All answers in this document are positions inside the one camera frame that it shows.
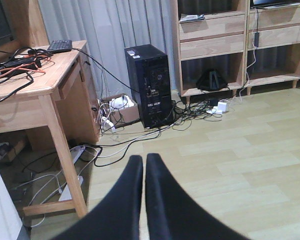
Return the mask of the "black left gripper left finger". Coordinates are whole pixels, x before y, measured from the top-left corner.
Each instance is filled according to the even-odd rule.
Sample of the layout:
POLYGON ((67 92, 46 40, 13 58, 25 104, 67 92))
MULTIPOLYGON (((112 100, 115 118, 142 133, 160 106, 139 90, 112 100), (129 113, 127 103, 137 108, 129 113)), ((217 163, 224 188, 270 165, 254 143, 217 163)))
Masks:
POLYGON ((85 217, 54 240, 138 240, 143 189, 143 161, 129 157, 107 195, 85 217))

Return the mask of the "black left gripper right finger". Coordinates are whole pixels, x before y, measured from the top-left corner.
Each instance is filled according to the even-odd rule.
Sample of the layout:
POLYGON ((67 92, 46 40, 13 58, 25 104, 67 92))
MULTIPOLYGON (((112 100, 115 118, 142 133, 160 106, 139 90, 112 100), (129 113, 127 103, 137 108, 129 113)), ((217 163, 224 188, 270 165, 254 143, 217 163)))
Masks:
POLYGON ((196 203, 158 153, 146 158, 145 205, 151 240, 244 240, 196 203))

